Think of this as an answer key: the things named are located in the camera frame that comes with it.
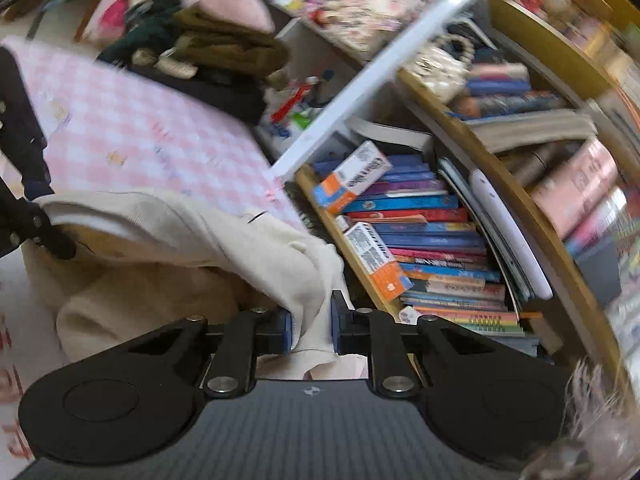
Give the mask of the cream t-shirt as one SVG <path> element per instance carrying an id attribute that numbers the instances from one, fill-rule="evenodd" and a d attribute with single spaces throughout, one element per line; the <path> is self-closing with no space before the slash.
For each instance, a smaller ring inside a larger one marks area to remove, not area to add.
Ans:
<path id="1" fill-rule="evenodd" d="M 324 240 L 257 209 L 240 216 L 168 192 L 66 192 L 39 200 L 75 244 L 63 260 L 22 248 L 29 281 L 79 361 L 198 314 L 214 324 L 254 307 L 292 316 L 291 350 L 264 356 L 263 378 L 356 379 L 362 356 L 338 356 L 331 296 L 344 264 Z"/>

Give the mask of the row of colourful books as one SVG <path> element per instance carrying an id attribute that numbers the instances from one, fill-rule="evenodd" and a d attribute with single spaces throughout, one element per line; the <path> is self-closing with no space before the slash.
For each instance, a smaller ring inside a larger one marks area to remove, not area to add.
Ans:
<path id="1" fill-rule="evenodd" d="M 393 168 L 339 214 L 321 208 L 340 234 L 349 255 L 361 266 L 375 296 L 402 322 L 437 314 L 475 333 L 529 356 L 541 356 L 538 337 L 522 302 L 532 296 L 526 283 L 511 274 L 512 259 L 478 222 L 473 205 L 448 179 L 419 154 L 385 155 Z M 341 159 L 315 162 L 323 181 Z M 385 300 L 349 246 L 345 233 L 357 222 L 375 228 L 413 286 L 395 300 Z"/>

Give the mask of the white tablet device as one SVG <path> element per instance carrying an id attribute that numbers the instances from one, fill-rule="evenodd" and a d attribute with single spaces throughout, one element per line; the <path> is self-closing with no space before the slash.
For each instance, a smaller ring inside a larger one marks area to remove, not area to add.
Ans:
<path id="1" fill-rule="evenodd" d="M 518 268 L 523 272 L 535 296 L 543 300 L 551 299 L 553 292 L 544 271 L 488 177 L 479 169 L 474 169 L 469 175 L 469 184 L 474 196 L 480 201 L 506 242 L 506 246 L 510 249 L 511 255 L 518 263 Z"/>

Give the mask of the wooden bookshelf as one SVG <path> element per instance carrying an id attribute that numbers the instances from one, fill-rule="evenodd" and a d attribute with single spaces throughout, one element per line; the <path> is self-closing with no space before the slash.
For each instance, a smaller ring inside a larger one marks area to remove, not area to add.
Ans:
<path id="1" fill-rule="evenodd" d="M 588 56 L 534 14 L 510 0 L 474 0 L 473 3 L 474 10 L 484 12 L 481 18 L 490 18 L 488 36 L 495 40 L 506 58 L 523 62 L 533 72 L 535 89 L 554 90 L 568 104 L 581 107 L 585 99 L 614 88 L 608 76 L 591 63 Z M 287 67 L 291 74 L 296 70 L 318 68 L 323 72 L 332 68 L 335 70 L 332 82 L 337 84 L 337 93 L 341 93 L 372 60 L 371 55 L 363 58 L 306 18 L 291 18 L 283 30 L 283 41 L 292 41 L 291 63 Z M 361 100 L 360 107 L 352 110 L 352 116 L 392 119 L 399 114 L 400 119 L 409 121 L 408 125 L 415 122 L 425 131 L 420 130 L 420 137 L 426 143 L 425 153 L 430 164 L 437 157 L 448 157 L 463 177 L 473 169 L 482 170 L 506 205 L 553 292 L 550 299 L 536 297 L 533 289 L 522 292 L 520 285 L 526 282 L 524 271 L 518 269 L 520 274 L 516 272 L 518 277 L 514 278 L 509 266 L 503 265 L 511 286 L 508 299 L 514 299 L 521 311 L 540 312 L 544 316 L 548 325 L 547 333 L 542 331 L 542 341 L 547 344 L 544 348 L 548 351 L 550 348 L 558 362 L 568 363 L 570 367 L 582 358 L 600 363 L 608 385 L 614 384 L 625 401 L 634 399 L 639 403 L 639 390 L 634 390 L 632 381 L 634 376 L 629 375 L 626 358 L 620 354 L 618 341 L 597 297 L 547 218 L 530 198 L 530 186 L 523 188 L 514 176 L 516 166 L 521 163 L 526 166 L 538 146 L 520 146 L 498 155 L 489 153 L 471 127 L 447 115 L 448 108 L 420 87 L 418 80 L 405 70 L 400 70 L 384 84 L 381 82 L 376 92 L 370 91 L 370 96 Z M 639 155 L 632 152 L 634 148 L 627 139 L 617 130 L 602 128 L 598 130 L 598 137 L 616 161 L 618 180 L 639 184 Z M 372 280 L 364 275 L 363 267 L 347 246 L 345 237 L 338 234 L 334 218 L 314 201 L 312 189 L 320 180 L 311 166 L 300 166 L 292 179 L 304 193 L 308 207 L 314 208 L 314 213 L 319 215 L 323 229 L 328 230 L 341 249 L 371 300 L 391 314 L 398 314 L 399 299 L 383 299 Z"/>

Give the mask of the pink checkered desk mat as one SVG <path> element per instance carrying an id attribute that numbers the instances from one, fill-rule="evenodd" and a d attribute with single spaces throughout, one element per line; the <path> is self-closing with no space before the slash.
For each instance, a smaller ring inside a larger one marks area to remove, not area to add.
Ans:
<path id="1" fill-rule="evenodd" d="M 10 39 L 2 48 L 16 59 L 47 141 L 51 195 L 168 192 L 235 216 L 265 211 L 305 232 L 239 120 L 42 44 Z"/>

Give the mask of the white orange usmile box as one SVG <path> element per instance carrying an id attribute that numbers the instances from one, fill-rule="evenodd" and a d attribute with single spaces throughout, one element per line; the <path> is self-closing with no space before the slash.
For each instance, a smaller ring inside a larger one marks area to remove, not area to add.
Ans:
<path id="1" fill-rule="evenodd" d="M 314 199 L 331 214 L 339 214 L 393 165 L 371 141 L 366 141 L 314 188 Z"/>

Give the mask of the flat white orange box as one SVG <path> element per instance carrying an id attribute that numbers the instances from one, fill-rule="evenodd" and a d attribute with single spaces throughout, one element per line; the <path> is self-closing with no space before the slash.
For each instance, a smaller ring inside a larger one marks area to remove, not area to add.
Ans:
<path id="1" fill-rule="evenodd" d="M 370 223 L 355 223 L 345 233 L 345 237 L 366 269 L 367 276 L 385 300 L 395 300 L 413 286 Z"/>

